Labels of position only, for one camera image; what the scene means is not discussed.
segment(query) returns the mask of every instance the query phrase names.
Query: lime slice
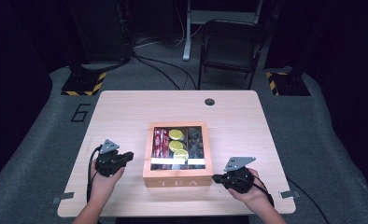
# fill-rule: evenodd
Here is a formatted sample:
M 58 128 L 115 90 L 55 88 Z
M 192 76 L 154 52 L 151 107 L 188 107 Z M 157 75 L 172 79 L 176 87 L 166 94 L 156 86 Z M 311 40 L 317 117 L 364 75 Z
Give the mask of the lime slice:
M 172 150 L 172 151 L 177 151 L 177 150 L 179 150 L 179 149 L 183 149 L 184 147 L 183 147 L 183 144 L 182 144 L 182 143 L 180 143 L 180 142 L 178 142 L 178 141 L 171 141 L 171 142 L 169 143 L 169 148 L 170 148 L 170 150 Z
M 174 159 L 184 159 L 185 161 L 188 159 L 188 152 L 184 149 L 178 149 L 173 154 Z
M 169 137 L 173 140 L 182 140 L 184 138 L 184 135 L 180 130 L 172 129 L 169 132 Z

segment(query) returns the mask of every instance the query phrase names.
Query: black and yellow striped base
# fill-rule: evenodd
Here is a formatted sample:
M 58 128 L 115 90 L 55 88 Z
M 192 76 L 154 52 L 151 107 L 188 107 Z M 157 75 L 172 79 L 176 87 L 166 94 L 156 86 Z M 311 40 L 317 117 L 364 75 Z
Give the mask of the black and yellow striped base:
M 106 77 L 106 73 L 101 74 L 99 77 L 95 76 L 91 80 L 87 80 L 86 88 L 79 86 L 76 83 L 70 84 L 70 79 L 67 80 L 66 84 L 62 88 L 61 95 L 95 95 L 99 92 L 100 88 L 102 87 L 102 83 Z
M 275 96 L 310 96 L 310 92 L 300 78 L 293 81 L 287 73 L 270 72 L 266 73 L 266 77 L 268 78 L 272 94 Z

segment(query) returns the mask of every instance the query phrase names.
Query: dark backdrop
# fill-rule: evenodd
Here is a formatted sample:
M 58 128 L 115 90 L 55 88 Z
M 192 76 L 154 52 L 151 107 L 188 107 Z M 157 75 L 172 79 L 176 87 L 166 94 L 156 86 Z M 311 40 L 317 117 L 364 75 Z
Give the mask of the dark backdrop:
M 323 4 L 285 1 L 265 68 L 295 65 Z M 345 1 L 333 14 L 305 72 L 320 85 L 333 129 L 368 181 L 368 1 Z

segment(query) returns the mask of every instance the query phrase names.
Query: wooden table top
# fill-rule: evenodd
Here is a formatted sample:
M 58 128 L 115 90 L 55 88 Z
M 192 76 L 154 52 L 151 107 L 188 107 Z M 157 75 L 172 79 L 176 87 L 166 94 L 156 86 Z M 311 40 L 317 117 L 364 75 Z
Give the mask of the wooden table top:
M 213 99 L 214 105 L 206 105 Z M 232 216 L 253 214 L 221 185 L 146 188 L 143 181 L 145 148 L 151 122 L 205 121 L 214 174 L 224 174 L 231 157 L 255 157 L 247 167 L 258 171 L 281 214 L 295 211 L 290 190 L 255 91 L 103 91 L 79 150 L 58 215 L 76 217 L 86 204 L 87 172 L 94 149 L 106 139 L 132 151 L 102 217 Z

